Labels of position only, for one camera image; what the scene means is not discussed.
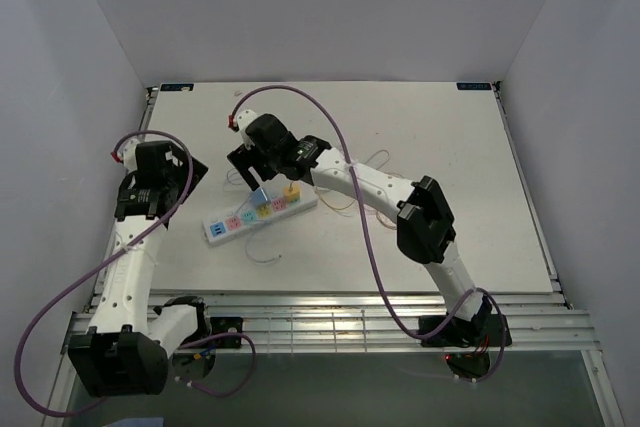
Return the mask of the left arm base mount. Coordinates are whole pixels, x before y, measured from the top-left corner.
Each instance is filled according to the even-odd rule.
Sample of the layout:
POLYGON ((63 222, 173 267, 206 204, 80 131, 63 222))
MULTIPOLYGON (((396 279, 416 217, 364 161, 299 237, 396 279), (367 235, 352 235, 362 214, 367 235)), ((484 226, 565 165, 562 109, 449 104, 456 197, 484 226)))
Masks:
POLYGON ((208 314, 205 300, 195 295, 170 299, 155 307, 158 318, 149 336, 171 357, 181 349, 240 348, 244 319, 208 314))

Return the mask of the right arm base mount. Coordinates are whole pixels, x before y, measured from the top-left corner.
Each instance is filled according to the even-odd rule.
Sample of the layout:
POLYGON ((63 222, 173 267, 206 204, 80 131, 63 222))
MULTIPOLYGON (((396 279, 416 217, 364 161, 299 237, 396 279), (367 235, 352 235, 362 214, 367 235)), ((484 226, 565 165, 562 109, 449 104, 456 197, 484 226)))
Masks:
POLYGON ((481 324, 475 325, 454 317, 438 334, 422 340, 423 347, 500 347, 513 343, 504 315, 490 314, 481 324))

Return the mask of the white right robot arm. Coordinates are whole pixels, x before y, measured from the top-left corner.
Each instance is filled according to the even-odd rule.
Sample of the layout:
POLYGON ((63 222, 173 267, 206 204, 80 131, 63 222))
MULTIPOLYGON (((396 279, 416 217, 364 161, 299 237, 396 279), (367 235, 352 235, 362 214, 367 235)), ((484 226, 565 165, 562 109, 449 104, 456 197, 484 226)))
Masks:
POLYGON ((396 227, 396 245, 422 265, 443 297, 451 320, 443 328, 454 344, 474 344, 504 324, 489 296, 476 288, 456 245, 454 215, 438 182, 395 178, 348 159, 318 137, 296 138, 272 114, 244 110, 229 119, 242 144, 228 155, 252 188, 282 175, 343 194, 387 217, 396 227))

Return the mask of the yellow charger plug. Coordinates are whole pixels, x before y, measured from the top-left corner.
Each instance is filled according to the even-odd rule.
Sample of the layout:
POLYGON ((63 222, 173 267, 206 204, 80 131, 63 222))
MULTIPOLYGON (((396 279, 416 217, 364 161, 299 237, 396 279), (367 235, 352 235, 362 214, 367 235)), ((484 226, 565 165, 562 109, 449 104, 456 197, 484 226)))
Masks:
POLYGON ((301 198, 300 187, 297 183, 291 183, 283 188, 283 198, 287 204, 296 203, 301 198))

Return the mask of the white colourful power strip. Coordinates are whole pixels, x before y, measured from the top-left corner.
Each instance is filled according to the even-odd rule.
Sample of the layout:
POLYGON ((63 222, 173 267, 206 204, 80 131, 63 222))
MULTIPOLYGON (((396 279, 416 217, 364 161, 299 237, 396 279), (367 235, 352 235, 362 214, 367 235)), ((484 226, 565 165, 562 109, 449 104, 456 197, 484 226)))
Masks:
POLYGON ((202 220, 203 235, 210 246, 221 246, 269 224, 314 209, 318 201, 315 193, 302 192, 300 200, 292 204, 287 204, 283 196, 275 195, 272 195, 270 203, 260 208, 254 208, 249 202, 245 202, 205 217, 202 220))

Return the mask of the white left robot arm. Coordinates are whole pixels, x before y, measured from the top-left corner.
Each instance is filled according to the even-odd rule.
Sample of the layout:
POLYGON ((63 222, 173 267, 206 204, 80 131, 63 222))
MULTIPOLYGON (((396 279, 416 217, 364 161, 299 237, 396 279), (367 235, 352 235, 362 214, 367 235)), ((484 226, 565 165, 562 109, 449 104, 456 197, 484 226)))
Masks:
POLYGON ((118 189, 114 253, 106 269, 99 305, 87 331, 72 336, 68 356, 93 398, 157 395, 169 360, 184 343, 205 344, 212 323, 195 295, 177 297, 149 320, 149 297, 167 212, 194 190, 207 168, 189 160, 170 141, 130 143, 123 150, 128 170, 118 189))

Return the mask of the blue charger plug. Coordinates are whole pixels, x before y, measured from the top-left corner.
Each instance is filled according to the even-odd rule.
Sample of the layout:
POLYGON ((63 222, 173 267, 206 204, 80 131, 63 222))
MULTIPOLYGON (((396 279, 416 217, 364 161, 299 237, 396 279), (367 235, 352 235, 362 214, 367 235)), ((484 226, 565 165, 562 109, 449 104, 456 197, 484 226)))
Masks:
POLYGON ((260 208, 270 202, 270 197, 263 188, 258 188, 250 193, 249 201, 254 208, 260 208))

